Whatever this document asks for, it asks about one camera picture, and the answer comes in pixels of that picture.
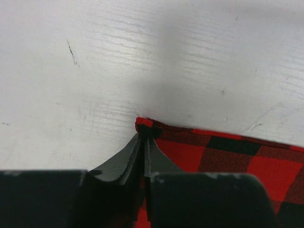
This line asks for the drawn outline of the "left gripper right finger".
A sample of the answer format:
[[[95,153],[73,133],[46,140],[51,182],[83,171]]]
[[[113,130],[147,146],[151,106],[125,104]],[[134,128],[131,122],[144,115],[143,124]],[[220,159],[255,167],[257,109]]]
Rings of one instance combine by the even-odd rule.
[[[245,173],[182,171],[149,137],[144,149],[147,218],[153,228],[277,228],[262,183]]]

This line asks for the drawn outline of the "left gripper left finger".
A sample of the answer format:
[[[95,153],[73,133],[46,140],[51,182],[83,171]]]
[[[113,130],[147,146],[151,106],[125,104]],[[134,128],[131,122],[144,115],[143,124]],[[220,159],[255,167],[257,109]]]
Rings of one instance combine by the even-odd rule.
[[[139,211],[142,140],[134,135],[88,170],[2,170],[3,228],[132,228]]]

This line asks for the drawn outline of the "red black plaid shirt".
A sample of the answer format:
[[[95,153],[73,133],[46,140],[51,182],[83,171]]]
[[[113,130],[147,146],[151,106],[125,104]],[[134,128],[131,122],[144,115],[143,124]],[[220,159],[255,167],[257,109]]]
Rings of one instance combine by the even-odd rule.
[[[304,150],[254,137],[171,126],[138,117],[136,131],[155,134],[158,148],[186,172],[247,172],[258,177],[284,228],[304,225]]]

